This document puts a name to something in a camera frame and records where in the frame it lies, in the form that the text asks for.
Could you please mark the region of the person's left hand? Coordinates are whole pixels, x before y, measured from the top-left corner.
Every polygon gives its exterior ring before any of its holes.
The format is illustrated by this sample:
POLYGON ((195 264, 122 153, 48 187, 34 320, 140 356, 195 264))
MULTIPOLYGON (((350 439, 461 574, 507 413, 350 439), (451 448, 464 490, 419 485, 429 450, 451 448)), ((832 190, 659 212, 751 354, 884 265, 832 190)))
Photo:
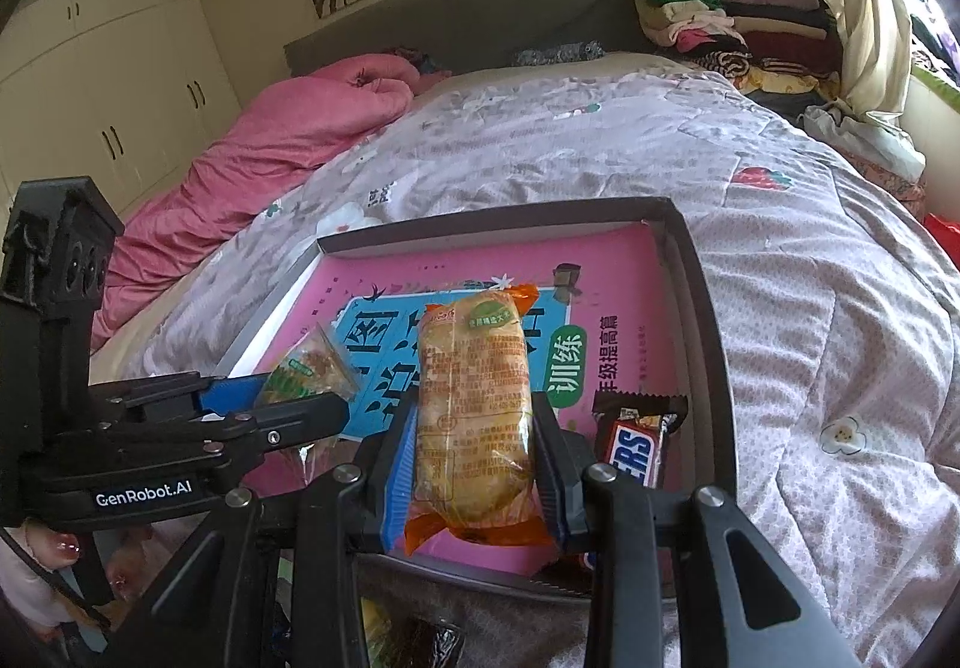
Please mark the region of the person's left hand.
POLYGON ((91 609, 83 608, 78 595, 59 585, 57 577, 83 558, 78 535, 50 530, 36 520, 2 528, 3 598, 41 642, 58 639, 65 624, 96 627, 98 616, 116 629, 195 526, 195 519, 179 519, 122 531, 106 561, 107 603, 91 609))

